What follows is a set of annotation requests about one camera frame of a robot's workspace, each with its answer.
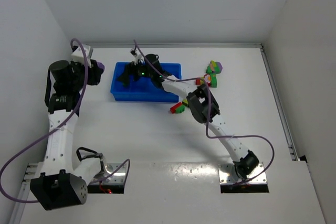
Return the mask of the purple rounded lego brick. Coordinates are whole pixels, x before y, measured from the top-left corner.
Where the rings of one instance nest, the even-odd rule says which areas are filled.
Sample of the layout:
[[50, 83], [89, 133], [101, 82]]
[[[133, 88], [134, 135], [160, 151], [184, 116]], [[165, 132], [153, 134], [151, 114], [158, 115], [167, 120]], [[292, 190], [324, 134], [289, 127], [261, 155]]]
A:
[[97, 61], [97, 66], [102, 69], [103, 71], [105, 70], [105, 66], [103, 63]]

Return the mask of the blue plastic sorting bin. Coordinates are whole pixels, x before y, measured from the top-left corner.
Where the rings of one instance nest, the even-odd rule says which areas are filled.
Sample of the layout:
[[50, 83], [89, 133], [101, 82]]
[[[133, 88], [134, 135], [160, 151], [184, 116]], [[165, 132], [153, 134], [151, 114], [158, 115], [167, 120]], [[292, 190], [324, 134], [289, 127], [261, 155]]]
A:
[[131, 76], [130, 85], [124, 86], [117, 81], [117, 78], [123, 73], [127, 64], [127, 62], [117, 62], [115, 64], [110, 92], [116, 101], [168, 103], [177, 103], [179, 101], [178, 95], [156, 88], [149, 78], [140, 78], [140, 80], [135, 82], [133, 81], [133, 76]]

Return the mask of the red long lego brick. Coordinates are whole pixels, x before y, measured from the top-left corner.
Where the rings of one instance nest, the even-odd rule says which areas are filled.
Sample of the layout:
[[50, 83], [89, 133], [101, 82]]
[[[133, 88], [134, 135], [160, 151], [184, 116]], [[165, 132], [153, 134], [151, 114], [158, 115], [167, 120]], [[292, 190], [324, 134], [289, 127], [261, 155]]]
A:
[[173, 106], [170, 108], [170, 112], [171, 112], [172, 114], [176, 113], [176, 109], [179, 108], [180, 106], [182, 106], [182, 103], [181, 103], [181, 102], [179, 102], [179, 103], [173, 105]]

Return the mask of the green rounded lego brick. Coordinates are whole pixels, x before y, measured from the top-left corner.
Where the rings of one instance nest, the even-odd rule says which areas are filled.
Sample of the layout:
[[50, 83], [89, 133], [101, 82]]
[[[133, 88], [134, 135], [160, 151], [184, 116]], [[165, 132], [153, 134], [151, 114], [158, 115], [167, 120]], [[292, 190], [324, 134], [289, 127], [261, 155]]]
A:
[[184, 111], [185, 111], [185, 106], [184, 105], [180, 105], [175, 109], [176, 114], [183, 113]]

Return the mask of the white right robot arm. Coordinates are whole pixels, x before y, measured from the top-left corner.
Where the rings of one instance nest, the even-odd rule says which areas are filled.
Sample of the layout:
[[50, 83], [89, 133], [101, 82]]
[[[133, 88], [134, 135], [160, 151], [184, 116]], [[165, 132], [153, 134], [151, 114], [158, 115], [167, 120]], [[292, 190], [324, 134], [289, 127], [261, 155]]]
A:
[[237, 176], [242, 181], [248, 181], [248, 176], [259, 164], [259, 159], [239, 138], [225, 134], [224, 119], [220, 114], [219, 105], [205, 84], [195, 86], [188, 80], [181, 80], [164, 70], [155, 54], [141, 55], [131, 51], [133, 61], [127, 64], [123, 73], [117, 78], [125, 86], [129, 86], [131, 78], [149, 78], [153, 85], [165, 92], [186, 99], [193, 118], [211, 130], [215, 138], [227, 149]]

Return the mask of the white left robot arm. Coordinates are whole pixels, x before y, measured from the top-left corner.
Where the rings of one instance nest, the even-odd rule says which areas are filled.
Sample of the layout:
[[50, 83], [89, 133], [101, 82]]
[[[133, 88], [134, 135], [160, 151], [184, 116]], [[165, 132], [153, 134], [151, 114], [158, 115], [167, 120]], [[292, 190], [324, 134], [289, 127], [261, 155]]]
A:
[[45, 104], [50, 135], [40, 175], [30, 182], [30, 191], [45, 210], [83, 205], [88, 185], [106, 170], [103, 154], [93, 150], [79, 157], [77, 168], [72, 164], [74, 130], [83, 89], [98, 85], [103, 72], [95, 60], [89, 60], [88, 64], [59, 60], [48, 68]]

